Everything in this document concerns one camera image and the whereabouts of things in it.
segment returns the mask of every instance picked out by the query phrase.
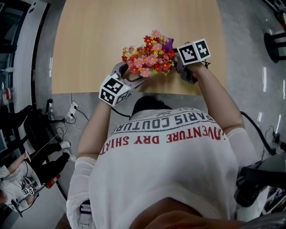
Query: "desk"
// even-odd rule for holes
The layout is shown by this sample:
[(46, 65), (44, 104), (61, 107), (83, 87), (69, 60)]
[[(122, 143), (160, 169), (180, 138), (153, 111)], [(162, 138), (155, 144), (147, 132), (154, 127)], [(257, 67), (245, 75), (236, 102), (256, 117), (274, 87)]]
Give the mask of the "desk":
[[(174, 47), (205, 38), (210, 70), (226, 86), (226, 51), (216, 0), (67, 0), (55, 39), (52, 93), (98, 92), (121, 62), (125, 46), (139, 47), (158, 29)], [(200, 94), (176, 71), (157, 75), (139, 91)]]

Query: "concrete floor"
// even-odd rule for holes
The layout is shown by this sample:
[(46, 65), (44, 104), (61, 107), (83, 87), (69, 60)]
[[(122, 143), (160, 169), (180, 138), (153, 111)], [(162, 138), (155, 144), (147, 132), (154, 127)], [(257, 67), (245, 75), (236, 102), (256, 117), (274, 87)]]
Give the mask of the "concrete floor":
[[(50, 58), (53, 56), (55, 35), (65, 0), (54, 1), (51, 5), (40, 37), (36, 60), (36, 100), (37, 107), (45, 109), (46, 100), (53, 98), (56, 118), (66, 116), (70, 108), (70, 94), (51, 94), (51, 78), (49, 77)], [(275, 130), (281, 116), (278, 131), (282, 140), (286, 140), (286, 106), (283, 99), (283, 80), (286, 79), (286, 67), (283, 61), (275, 64), (269, 58), (264, 46), (263, 35), (270, 30), (275, 33), (282, 27), (275, 19), (273, 11), (262, 0), (218, 0), (222, 14), (224, 33), (226, 37), (228, 85), (227, 90), (237, 103), (240, 110), (246, 112), (265, 133), (271, 125)], [(263, 84), (263, 67), (267, 72), (266, 88)], [(124, 114), (131, 114), (133, 106), (141, 93), (134, 93), (116, 109)], [(200, 96), (162, 95), (165, 103), (172, 108), (194, 107), (206, 111), (203, 98)], [(90, 117), (98, 99), (98, 93), (73, 94), (73, 100), (79, 104), (79, 109)], [(83, 129), (86, 119), (76, 113), (76, 126)], [(112, 112), (109, 131), (127, 121), (127, 118)], [(245, 120), (246, 130), (257, 150), (262, 155), (263, 144), (253, 128)], [(81, 132), (68, 125), (65, 140), (71, 142), (71, 152), (76, 155), (77, 143)], [(271, 141), (269, 132), (267, 140)], [(54, 160), (60, 153), (54, 154)], [(61, 173), (60, 184), (67, 193), (73, 173), (74, 163), (68, 162)]]

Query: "person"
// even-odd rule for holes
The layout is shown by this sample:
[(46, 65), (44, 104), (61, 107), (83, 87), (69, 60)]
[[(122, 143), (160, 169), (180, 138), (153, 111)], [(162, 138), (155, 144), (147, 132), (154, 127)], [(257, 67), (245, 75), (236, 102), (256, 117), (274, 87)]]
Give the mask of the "person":
[(283, 141), (280, 141), (280, 134), (273, 133), (273, 142), (280, 146), (280, 149), (284, 150), (286, 152), (286, 143)]
[[(75, 155), (67, 148), (71, 144), (62, 141), (50, 144), (30, 156), (27, 152), (18, 157), (9, 167), (0, 168), (0, 203), (6, 204), (12, 210), (17, 211), (13, 203), (17, 203), (20, 212), (31, 206), (41, 184), (45, 184), (59, 174), (68, 160), (76, 161)], [(43, 165), (47, 156), (63, 149), (63, 154), (57, 160)]]
[(100, 101), (79, 140), (67, 198), (73, 229), (90, 201), (91, 228), (236, 229), (239, 169), (259, 161), (240, 111), (201, 63), (188, 65), (209, 114), (139, 99), (109, 136), (111, 107)]

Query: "artificial flower bouquet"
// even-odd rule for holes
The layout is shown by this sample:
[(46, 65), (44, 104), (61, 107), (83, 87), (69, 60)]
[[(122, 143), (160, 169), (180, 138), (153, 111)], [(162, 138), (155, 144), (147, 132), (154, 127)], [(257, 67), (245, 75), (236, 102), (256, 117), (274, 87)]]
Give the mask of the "artificial flower bouquet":
[(128, 64), (130, 73), (148, 78), (151, 74), (167, 75), (174, 66), (175, 52), (172, 48), (174, 39), (167, 38), (157, 30), (151, 36), (144, 37), (144, 44), (123, 49), (122, 60)]

